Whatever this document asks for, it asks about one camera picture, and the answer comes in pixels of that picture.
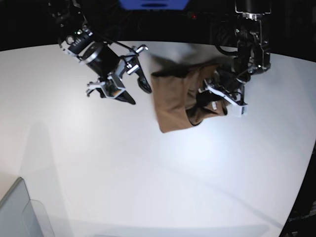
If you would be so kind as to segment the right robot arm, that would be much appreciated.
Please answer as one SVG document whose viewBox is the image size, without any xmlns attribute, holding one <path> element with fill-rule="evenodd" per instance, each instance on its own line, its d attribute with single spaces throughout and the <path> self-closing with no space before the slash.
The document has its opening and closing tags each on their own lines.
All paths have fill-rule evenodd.
<svg viewBox="0 0 316 237">
<path fill-rule="evenodd" d="M 134 105 L 122 82 L 125 74 L 136 74 L 138 86 L 147 94 L 152 92 L 138 59 L 148 50 L 146 45 L 129 47 L 102 36 L 88 22 L 77 0 L 50 0 L 48 10 L 59 28 L 60 49 L 98 76 L 96 82 L 87 84 L 87 96 L 97 91 L 101 98 Z"/>
</svg>

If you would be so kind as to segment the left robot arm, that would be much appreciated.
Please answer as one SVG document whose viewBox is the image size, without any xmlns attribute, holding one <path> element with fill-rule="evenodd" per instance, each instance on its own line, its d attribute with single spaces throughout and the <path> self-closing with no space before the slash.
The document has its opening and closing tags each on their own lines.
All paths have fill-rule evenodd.
<svg viewBox="0 0 316 237">
<path fill-rule="evenodd" d="M 247 114 L 245 85 L 252 75 L 262 74 L 270 69 L 269 15 L 272 4 L 269 0 L 237 0 L 238 14 L 235 36 L 237 50 L 228 52 L 217 46 L 217 50 L 232 58 L 231 65 L 218 66 L 211 77 L 203 80 L 198 90 L 197 101 L 202 106 L 217 103 L 230 104 L 233 114 L 241 117 Z"/>
</svg>

